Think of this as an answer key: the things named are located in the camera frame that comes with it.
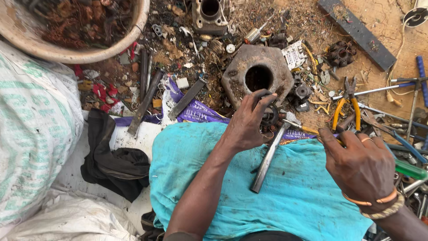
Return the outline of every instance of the black cloth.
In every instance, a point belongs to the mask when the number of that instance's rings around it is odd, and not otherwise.
[[[116,123],[106,112],[92,109],[88,116],[90,152],[80,167],[82,177],[133,202],[149,185],[149,159],[139,149],[110,150],[109,142]]]

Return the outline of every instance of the pliers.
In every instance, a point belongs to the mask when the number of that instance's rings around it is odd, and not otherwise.
[[[332,127],[333,130],[336,130],[339,113],[342,110],[342,107],[345,104],[347,97],[349,97],[349,100],[351,101],[355,109],[355,126],[356,126],[355,129],[358,131],[360,130],[361,112],[360,112],[360,107],[358,106],[357,99],[355,98],[355,95],[354,95],[356,85],[357,85],[357,80],[355,79],[355,77],[352,79],[351,85],[348,82],[348,77],[345,78],[345,81],[343,82],[345,92],[343,94],[343,97],[337,103],[336,111],[334,111],[333,127]]]

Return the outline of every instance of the right hand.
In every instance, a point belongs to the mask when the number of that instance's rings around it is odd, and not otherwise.
[[[382,138],[350,131],[340,134],[342,147],[328,128],[320,128],[321,143],[327,156],[326,169],[337,186],[349,198],[371,202],[372,206],[359,206],[365,213],[377,213],[391,206],[395,199],[378,204],[377,199],[387,197],[394,188],[395,162]]]

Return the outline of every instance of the white plastic piece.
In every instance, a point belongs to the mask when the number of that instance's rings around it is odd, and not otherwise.
[[[176,80],[177,86],[179,89],[185,89],[189,87],[189,82],[187,81],[187,78],[179,78]]]
[[[228,44],[228,45],[226,46],[226,51],[227,51],[229,54],[231,54],[231,53],[235,52],[235,45],[233,45],[233,44]]]
[[[290,70],[302,65],[308,58],[307,55],[303,53],[301,45],[302,40],[299,40],[294,44],[281,50],[282,54],[285,56],[285,60],[287,60],[288,68]]]

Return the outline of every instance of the blue cloth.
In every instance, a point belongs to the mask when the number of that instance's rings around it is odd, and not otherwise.
[[[153,143],[150,201],[155,225],[166,230],[175,205],[226,129],[222,123],[169,125]],[[343,198],[325,169],[316,139],[279,146],[259,194],[250,191],[268,147],[238,153],[223,179],[204,240],[238,240],[257,231],[285,231],[304,240],[360,241],[372,221]]]

